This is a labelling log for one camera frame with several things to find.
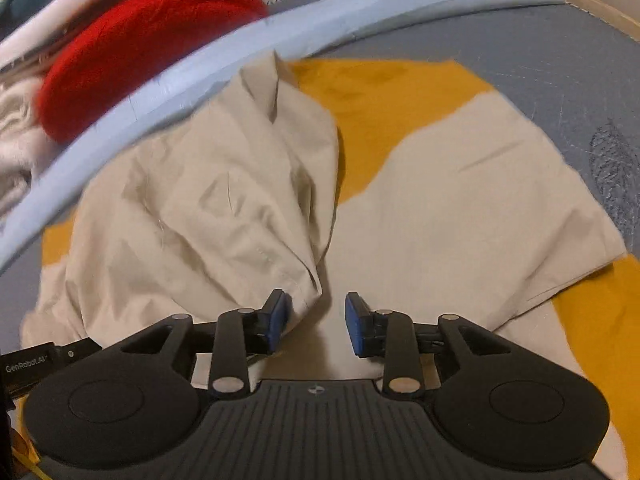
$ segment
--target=red cushion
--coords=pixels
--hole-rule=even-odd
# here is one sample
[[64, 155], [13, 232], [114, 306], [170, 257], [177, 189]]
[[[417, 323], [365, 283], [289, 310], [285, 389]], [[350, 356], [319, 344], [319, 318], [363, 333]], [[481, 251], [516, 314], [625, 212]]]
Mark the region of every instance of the red cushion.
[[140, 85], [209, 41], [267, 15], [261, 0], [126, 0], [62, 51], [37, 98], [57, 142], [75, 139]]

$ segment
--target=wooden trim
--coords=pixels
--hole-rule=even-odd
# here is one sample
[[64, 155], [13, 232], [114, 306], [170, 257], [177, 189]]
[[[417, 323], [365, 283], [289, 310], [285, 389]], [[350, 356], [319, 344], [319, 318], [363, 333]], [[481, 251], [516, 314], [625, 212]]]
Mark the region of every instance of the wooden trim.
[[640, 23], [624, 12], [600, 0], [566, 0], [567, 3], [586, 10], [588, 13], [609, 23], [611, 27], [640, 42]]

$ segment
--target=silver screw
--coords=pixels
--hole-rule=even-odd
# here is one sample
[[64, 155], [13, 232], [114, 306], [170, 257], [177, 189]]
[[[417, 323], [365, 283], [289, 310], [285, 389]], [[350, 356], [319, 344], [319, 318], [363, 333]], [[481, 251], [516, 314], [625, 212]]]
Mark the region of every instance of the silver screw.
[[213, 381], [211, 386], [221, 394], [234, 394], [244, 388], [244, 381], [237, 377], [220, 377]]
[[411, 377], [396, 377], [389, 381], [389, 387], [396, 394], [412, 394], [420, 389], [420, 383]]

